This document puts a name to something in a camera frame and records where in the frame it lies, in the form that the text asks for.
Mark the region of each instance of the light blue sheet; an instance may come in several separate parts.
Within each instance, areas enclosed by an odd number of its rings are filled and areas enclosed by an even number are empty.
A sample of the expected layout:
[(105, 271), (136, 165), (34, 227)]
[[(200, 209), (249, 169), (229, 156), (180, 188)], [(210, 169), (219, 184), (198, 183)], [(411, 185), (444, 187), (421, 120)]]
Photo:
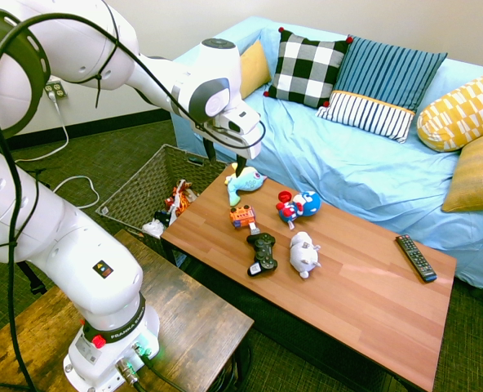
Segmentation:
[[(259, 39), (273, 74), (280, 26), (310, 39), (345, 38), (257, 17), (218, 37), (235, 42), (240, 52)], [(196, 56), (197, 47), (175, 61), (191, 65)], [(445, 60), (419, 108), (482, 74), (483, 67)], [(294, 189), (315, 190), (333, 206), (456, 257), (456, 276), (483, 289), (483, 212), (441, 211), (459, 152), (429, 149), (419, 140), (415, 121), (407, 142), (399, 144), (317, 118), (316, 110), (307, 106), (265, 98), (266, 88), (246, 99), (267, 128), (262, 152), (249, 161), (251, 166)], [(202, 140), (189, 123), (178, 116), (172, 119), (178, 146), (205, 155)], [(219, 159), (235, 159), (230, 151), (216, 149)]]

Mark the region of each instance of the mustard pillow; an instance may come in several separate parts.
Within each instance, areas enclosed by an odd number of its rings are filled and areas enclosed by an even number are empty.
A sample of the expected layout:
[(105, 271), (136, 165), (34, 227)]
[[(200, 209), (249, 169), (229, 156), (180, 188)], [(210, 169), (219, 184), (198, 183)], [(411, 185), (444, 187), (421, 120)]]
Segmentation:
[(254, 90), (271, 81), (267, 58), (260, 41), (256, 41), (240, 56), (241, 86), (240, 94), (244, 100)]
[(419, 115), (418, 135), (435, 151), (454, 151), (483, 136), (483, 76), (432, 102)]
[(442, 210), (483, 210), (483, 137), (463, 147)]

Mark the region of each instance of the wall outlet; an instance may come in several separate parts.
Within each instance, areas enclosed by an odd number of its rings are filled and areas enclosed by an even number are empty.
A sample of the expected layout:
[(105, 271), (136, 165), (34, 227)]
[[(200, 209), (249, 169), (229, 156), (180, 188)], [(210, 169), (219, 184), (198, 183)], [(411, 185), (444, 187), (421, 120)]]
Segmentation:
[(55, 93), (57, 100), (59, 98), (67, 98), (68, 97), (68, 93), (64, 89), (64, 86), (62, 86), (62, 82), (60, 80), (51, 80), (50, 82), (46, 83), (44, 90), (46, 90), (47, 94), (49, 94), (50, 92), (53, 91)]

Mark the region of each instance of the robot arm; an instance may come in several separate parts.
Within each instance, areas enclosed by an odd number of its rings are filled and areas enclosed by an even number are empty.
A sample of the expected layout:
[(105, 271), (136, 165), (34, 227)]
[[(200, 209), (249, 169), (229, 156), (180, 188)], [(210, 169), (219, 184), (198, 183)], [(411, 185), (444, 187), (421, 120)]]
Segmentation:
[[(240, 60), (234, 44), (208, 39), (201, 44), (196, 64), (185, 67), (141, 55), (134, 29), (100, 0), (6, 0), (0, 2), (0, 8), (17, 21), (62, 13), (94, 23), (108, 37), (94, 26), (70, 19), (45, 20), (29, 27), (35, 45), (45, 53), (42, 61), (49, 64), (52, 74), (68, 82), (105, 90), (128, 85), (150, 104), (188, 119), (193, 130), (205, 139), (245, 159), (255, 158), (259, 153), (262, 138), (259, 115), (240, 97)], [(0, 80), (13, 81), (16, 73), (15, 69), (0, 71)], [(24, 79), (20, 81), (22, 85), (28, 82), (26, 76), (29, 75), (20, 76)], [(1, 82), (0, 106), (5, 115), (14, 118), (12, 126), (26, 125), (22, 122), (22, 112), (29, 109), (26, 101), (37, 101), (35, 95), (42, 94), (37, 84), (33, 80), (28, 96), (18, 97), (22, 107), (17, 110), (12, 106), (15, 84)]]
[[(32, 24), (50, 14), (54, 20)], [(142, 56), (133, 28), (104, 2), (0, 0), (5, 137), (29, 122), (50, 74), (107, 90), (129, 85), (149, 103), (188, 119), (208, 140), (243, 158), (259, 152), (259, 115), (240, 97), (239, 53), (230, 42), (203, 42), (197, 63), (186, 68)], [(140, 294), (142, 270), (83, 212), (10, 166), (0, 154), (0, 262), (11, 260), (8, 248), (15, 246), (16, 262), (33, 262), (66, 293), (86, 320), (64, 360), (66, 376), (80, 391), (113, 391), (123, 382), (115, 368), (119, 359), (142, 366), (133, 344), (158, 351), (158, 317)], [(12, 179), (20, 186), (12, 187)], [(8, 234), (16, 230), (18, 243), (9, 246)]]

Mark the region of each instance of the blue striped pillow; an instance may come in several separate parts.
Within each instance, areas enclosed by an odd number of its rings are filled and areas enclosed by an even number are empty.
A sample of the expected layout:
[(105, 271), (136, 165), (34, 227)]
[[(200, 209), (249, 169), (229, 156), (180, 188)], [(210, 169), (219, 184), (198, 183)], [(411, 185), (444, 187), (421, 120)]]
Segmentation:
[(405, 142), (428, 85), (447, 53), (353, 37), (328, 108), (316, 115)]
[(352, 37), (334, 90), (415, 111), (447, 53), (428, 53)]

